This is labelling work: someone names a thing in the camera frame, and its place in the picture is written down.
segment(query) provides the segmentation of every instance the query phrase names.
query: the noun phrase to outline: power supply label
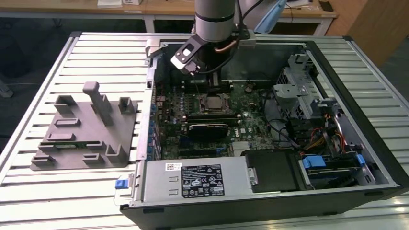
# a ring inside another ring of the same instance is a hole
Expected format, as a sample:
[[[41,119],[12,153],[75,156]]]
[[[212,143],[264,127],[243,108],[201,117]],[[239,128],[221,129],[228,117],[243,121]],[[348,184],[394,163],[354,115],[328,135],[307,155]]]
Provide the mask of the power supply label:
[[[181,167],[181,196],[224,196],[220,164]]]

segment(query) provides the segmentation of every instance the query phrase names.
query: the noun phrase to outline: blue drive latch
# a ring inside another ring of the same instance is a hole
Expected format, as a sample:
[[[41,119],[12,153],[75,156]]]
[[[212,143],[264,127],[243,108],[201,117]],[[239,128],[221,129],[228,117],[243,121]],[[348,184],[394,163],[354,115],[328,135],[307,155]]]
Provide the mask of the blue drive latch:
[[[127,189],[128,188],[129,179],[116,180],[115,189]]]
[[[357,155],[357,159],[358,159],[360,166],[364,166],[365,165],[365,159],[364,159],[364,156],[361,154]]]
[[[312,168],[312,167],[325,167],[325,161],[321,156],[308,156],[303,159],[303,165],[304,168]]]

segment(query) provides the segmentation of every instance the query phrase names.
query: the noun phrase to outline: white label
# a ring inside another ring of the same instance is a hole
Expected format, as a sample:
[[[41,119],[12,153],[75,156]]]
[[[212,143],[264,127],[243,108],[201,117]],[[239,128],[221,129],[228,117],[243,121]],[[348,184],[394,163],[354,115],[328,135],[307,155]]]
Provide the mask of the white label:
[[[213,191],[223,191],[223,190],[224,190],[224,188],[223,188],[223,187],[215,187],[215,188],[211,188],[211,191],[212,191],[212,189],[213,189]]]
[[[140,5],[141,0],[123,0],[124,4]]]
[[[165,170],[167,171],[180,171],[181,163],[167,163]]]
[[[141,11],[124,11],[124,13],[141,13]]]

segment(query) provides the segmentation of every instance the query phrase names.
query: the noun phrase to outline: gray floor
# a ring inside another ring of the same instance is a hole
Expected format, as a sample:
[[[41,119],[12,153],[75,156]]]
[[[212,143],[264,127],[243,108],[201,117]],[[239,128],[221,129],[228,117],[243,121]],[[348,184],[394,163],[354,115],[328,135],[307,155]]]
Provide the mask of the gray floor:
[[[157,21],[157,32],[187,33],[192,22]],[[31,72],[20,78],[3,78],[15,91],[12,98],[0,98],[0,151],[29,106],[40,84],[60,53],[72,31],[87,32],[145,32],[141,20],[63,20],[57,28],[51,19],[0,19],[0,35],[12,35],[32,64]],[[409,99],[409,40],[405,40],[388,63],[381,68],[390,82]]]

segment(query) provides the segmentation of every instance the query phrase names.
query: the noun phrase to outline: slotted metal surface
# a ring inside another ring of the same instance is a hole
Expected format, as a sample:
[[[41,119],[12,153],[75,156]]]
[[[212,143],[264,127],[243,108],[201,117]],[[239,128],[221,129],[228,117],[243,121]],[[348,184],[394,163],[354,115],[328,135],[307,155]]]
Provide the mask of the slotted metal surface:
[[[57,95],[71,94],[75,100],[88,101],[80,93],[85,81],[99,81],[100,91],[109,100],[123,96],[139,101],[144,108],[147,77],[145,45],[148,39],[187,39],[188,34],[111,34],[83,33],[71,38],[56,65],[40,88],[37,98],[21,120],[16,133],[1,154],[4,169],[0,187],[0,226],[20,229],[137,229],[124,217],[115,196],[129,197],[128,190],[115,194],[115,180],[135,171],[135,164],[125,168],[61,170],[33,172],[31,159],[44,137],[56,109]],[[260,40],[315,40],[338,76],[357,100],[372,124],[384,138],[402,167],[409,171],[409,111],[401,96],[390,88],[385,77],[368,66],[368,60],[342,38],[304,36],[259,36]],[[328,95],[328,86],[320,77]],[[140,124],[135,124],[132,147],[137,147]],[[132,150],[131,161],[135,161]],[[293,218],[203,229],[402,229],[408,225],[409,197],[362,205],[344,214],[326,217]]]

